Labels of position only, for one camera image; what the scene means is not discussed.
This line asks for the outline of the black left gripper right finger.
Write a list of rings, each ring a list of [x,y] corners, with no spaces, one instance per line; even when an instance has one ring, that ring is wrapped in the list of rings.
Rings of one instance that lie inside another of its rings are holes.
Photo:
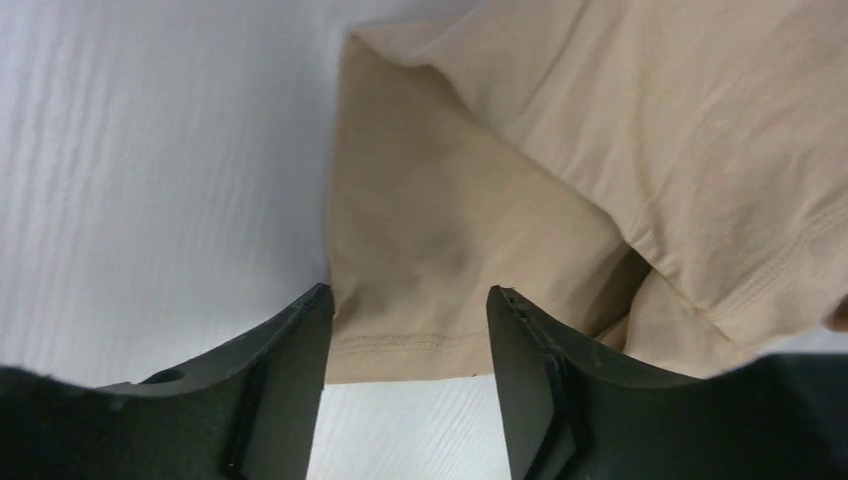
[[[635,360],[518,292],[486,301],[515,479],[843,479],[847,358],[772,354],[701,380]]]

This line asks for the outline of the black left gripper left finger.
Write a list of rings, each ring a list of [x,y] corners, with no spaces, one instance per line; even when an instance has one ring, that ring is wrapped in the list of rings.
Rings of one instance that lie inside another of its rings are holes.
[[[334,301],[318,284],[248,332],[139,383],[1,370],[5,479],[303,479]]]

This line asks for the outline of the beige t shirt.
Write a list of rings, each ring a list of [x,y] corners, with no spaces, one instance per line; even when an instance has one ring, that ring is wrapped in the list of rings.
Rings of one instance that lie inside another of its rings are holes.
[[[845,2],[485,1],[339,73],[329,382],[490,373],[495,285],[700,378],[846,329]]]

